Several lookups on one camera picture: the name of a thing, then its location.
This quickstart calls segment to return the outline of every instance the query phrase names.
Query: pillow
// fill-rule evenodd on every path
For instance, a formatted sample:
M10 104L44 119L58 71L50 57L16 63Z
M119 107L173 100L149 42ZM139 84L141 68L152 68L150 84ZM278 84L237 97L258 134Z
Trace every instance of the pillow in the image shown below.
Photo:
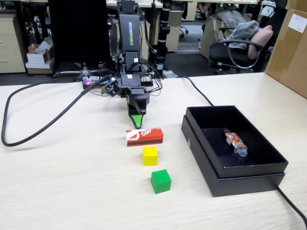
M253 36L253 38L251 39L251 42L257 43L257 44L265 47L267 42L273 36L273 31L269 30L267 27L265 27L262 30L260 30L259 32L257 32ZM248 48L248 58L250 60L254 60L256 57L257 57L257 49L253 45L250 45L249 48Z

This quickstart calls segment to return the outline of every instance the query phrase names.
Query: cardboard box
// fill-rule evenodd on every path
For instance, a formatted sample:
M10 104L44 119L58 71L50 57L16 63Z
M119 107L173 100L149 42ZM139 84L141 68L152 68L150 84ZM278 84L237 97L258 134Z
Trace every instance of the cardboard box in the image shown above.
M307 98L307 12L290 9L265 72Z
M53 74L53 69L27 69L30 74Z
M45 52L47 54L47 60L50 61L54 57L54 47L52 46L50 50L40 49L40 45L30 45L28 46L29 52Z
M224 126L246 143L246 157L230 152ZM189 107L181 130L213 196L275 190L285 175L288 161L234 106Z
M32 64L27 62L25 64L27 69L53 69L55 67L54 58L51 61L47 61L45 64Z
M29 52L27 57L31 64L45 64L48 61L46 52Z
M201 54L209 59L210 56L210 46L214 43L221 42L224 38L222 31L219 28L225 27L225 23L221 20L210 18L206 23L205 31L202 37L201 42ZM225 36L228 38L231 34L231 31L225 30Z
M286 8L307 12L307 0L288 0Z
M127 147L162 144L161 128L126 130Z

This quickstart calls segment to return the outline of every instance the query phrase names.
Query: yellow cube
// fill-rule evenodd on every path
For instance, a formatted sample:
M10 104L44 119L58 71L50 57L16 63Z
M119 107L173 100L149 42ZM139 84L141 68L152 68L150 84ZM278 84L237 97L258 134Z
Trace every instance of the yellow cube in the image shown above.
M157 165L158 153L156 147L143 147L143 165Z

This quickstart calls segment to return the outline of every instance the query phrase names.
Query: chair armrest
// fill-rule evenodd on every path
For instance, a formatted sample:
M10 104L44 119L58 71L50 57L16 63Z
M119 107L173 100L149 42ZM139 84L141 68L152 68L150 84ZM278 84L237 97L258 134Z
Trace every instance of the chair armrest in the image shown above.
M228 27L228 26L219 28L219 30L221 30L223 33L225 32L225 30L234 30L234 29L235 27Z
M233 42L238 42L238 43L245 43L245 44L248 44L248 45L253 45L254 47L256 47L256 50L257 51L260 51L263 49L263 46L257 44L257 43L254 43L254 42L250 42L250 41L245 41L245 40L239 40L239 39L229 39L229 40L223 40L222 43L225 44L226 46L229 46L230 43L233 43Z

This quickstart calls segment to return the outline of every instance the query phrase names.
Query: white box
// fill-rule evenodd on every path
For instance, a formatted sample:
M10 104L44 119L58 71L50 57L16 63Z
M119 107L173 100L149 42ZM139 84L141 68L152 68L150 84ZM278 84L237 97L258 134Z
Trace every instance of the white box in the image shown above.
M54 58L51 61L47 61L45 64L32 64L27 62L25 66L27 69L52 69L54 66Z
M27 57L28 62L31 64L45 64L48 60L46 52L29 52Z

